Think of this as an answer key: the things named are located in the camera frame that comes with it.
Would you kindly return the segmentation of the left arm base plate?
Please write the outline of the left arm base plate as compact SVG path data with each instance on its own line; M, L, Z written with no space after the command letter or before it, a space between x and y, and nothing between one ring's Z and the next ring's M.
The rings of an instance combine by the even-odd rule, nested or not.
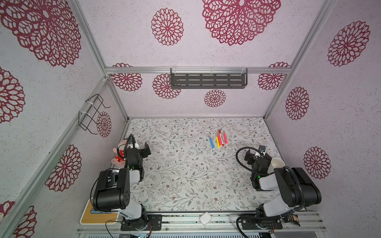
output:
M126 220L123 218L121 231L160 231L162 226L161 214L145 214L138 219Z

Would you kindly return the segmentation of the blue highlighter pen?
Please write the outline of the blue highlighter pen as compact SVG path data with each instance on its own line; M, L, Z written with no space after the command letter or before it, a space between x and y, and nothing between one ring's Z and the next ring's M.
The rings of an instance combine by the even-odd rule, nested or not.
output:
M211 138L211 136L209 137L209 142L211 144L212 149L214 150L215 146L214 146L213 139Z

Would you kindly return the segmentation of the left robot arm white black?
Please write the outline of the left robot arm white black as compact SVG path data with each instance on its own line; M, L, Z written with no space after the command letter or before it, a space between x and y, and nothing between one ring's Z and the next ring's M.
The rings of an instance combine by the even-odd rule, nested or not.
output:
M142 204L131 198L131 184L144 179L143 160L151 155L148 143L140 148L136 142L121 141L113 149L116 157L112 164L117 169L106 169L100 172L94 183L95 191L91 199L94 210L98 212L114 212L123 216L131 224L147 224L146 210Z

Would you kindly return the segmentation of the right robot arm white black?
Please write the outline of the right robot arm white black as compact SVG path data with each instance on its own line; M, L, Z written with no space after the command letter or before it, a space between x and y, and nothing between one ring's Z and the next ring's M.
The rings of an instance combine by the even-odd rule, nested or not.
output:
M244 161L250 167L252 186L256 191L279 191L272 201L261 204L256 216L285 217L306 207L320 204L322 195L314 182L302 168L291 168L278 158L263 150L245 148Z

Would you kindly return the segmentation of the white whiteboard marker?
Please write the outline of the white whiteboard marker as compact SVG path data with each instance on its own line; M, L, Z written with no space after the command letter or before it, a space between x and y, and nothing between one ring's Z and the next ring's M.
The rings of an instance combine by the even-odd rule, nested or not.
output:
M221 132L221 130L218 130L218 134L220 134L220 137L221 137L221 141L222 141L222 146L224 146L224 141L222 140L223 139L223 136L222 136L222 132Z

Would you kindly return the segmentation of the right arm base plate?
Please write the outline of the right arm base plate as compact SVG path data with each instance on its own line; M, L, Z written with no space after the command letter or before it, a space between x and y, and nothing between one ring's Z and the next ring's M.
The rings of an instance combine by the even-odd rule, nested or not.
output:
M283 225L280 218L270 219L256 217L253 214L240 216L242 228L244 230L281 230Z

